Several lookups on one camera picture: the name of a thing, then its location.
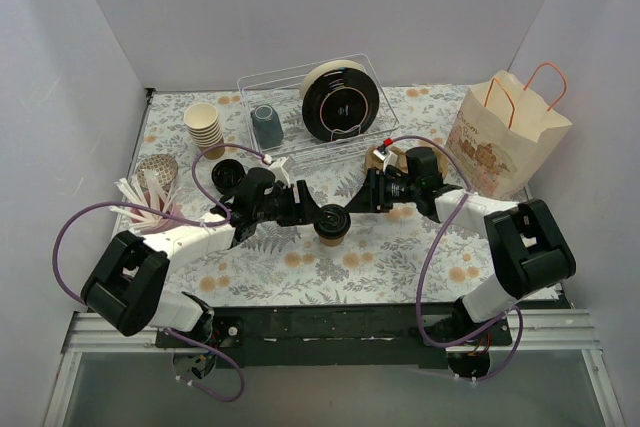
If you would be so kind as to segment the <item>black cup lids stack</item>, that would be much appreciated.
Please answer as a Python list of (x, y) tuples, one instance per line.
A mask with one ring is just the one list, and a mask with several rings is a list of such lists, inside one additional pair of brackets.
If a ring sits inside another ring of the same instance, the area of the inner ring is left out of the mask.
[(230, 193), (244, 177), (245, 168), (235, 159), (221, 160), (211, 170), (211, 180), (221, 194)]

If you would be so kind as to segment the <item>brown paper cup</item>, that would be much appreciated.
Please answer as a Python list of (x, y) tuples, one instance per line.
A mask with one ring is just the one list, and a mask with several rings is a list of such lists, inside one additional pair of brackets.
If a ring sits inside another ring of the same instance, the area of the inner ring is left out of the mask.
[(325, 246), (329, 246), (329, 247), (335, 247), (340, 245), (343, 242), (344, 237), (346, 235), (344, 231), (329, 232), (329, 231), (317, 230), (316, 233), (318, 234), (320, 242)]

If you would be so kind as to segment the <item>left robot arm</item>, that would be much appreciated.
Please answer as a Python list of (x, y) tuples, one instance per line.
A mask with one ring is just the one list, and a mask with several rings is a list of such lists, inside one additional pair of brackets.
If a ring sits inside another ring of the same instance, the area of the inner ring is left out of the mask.
[(125, 336), (147, 326), (170, 328), (190, 346), (205, 345), (213, 333), (206, 317), (211, 308), (191, 294), (169, 291), (167, 276), (239, 245), (259, 223), (297, 226), (325, 219), (305, 181), (287, 186), (263, 168), (250, 169), (223, 199), (231, 218), (222, 226), (208, 226), (224, 219), (223, 212), (214, 209), (194, 226), (145, 236), (130, 231), (117, 234), (85, 282), (81, 299)]

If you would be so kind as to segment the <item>paper takeout bag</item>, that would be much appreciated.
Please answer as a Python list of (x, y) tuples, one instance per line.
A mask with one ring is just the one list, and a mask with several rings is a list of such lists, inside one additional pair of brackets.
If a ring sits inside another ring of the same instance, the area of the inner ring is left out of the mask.
[(501, 70), (470, 86), (454, 120), (446, 148), (472, 188), (483, 196), (506, 200), (524, 188), (572, 127), (555, 110), (566, 94), (567, 81), (556, 65), (562, 91), (551, 102), (535, 92), (538, 70), (523, 83)]

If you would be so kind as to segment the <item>stack of paper cups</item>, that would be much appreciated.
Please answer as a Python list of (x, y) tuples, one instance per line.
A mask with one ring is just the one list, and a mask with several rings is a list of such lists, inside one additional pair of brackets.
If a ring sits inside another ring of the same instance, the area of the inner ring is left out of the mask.
[(213, 104), (193, 103), (187, 108), (183, 119), (191, 138), (205, 158), (216, 160), (225, 153), (219, 113)]

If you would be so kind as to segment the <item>black coffee lid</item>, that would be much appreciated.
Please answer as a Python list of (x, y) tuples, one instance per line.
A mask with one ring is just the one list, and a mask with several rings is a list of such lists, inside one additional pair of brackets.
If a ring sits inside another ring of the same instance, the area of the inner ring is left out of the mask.
[(315, 232), (322, 231), (344, 231), (346, 234), (351, 227), (351, 218), (349, 213), (337, 204), (328, 204), (321, 208), (325, 214), (325, 219), (313, 224)]

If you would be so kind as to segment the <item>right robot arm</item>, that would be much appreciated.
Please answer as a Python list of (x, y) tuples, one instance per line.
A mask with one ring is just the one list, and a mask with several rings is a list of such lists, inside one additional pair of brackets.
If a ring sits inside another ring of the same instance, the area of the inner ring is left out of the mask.
[(489, 322), (530, 295), (575, 275), (573, 253), (545, 202), (499, 201), (447, 184), (436, 154), (428, 147), (412, 148), (406, 158), (406, 170), (369, 169), (346, 212), (383, 213), (396, 204), (412, 203), (443, 227), (458, 225), (486, 239), (494, 269), (455, 301), (449, 317), (419, 327), (427, 344), (457, 340), (475, 344), (488, 333)]

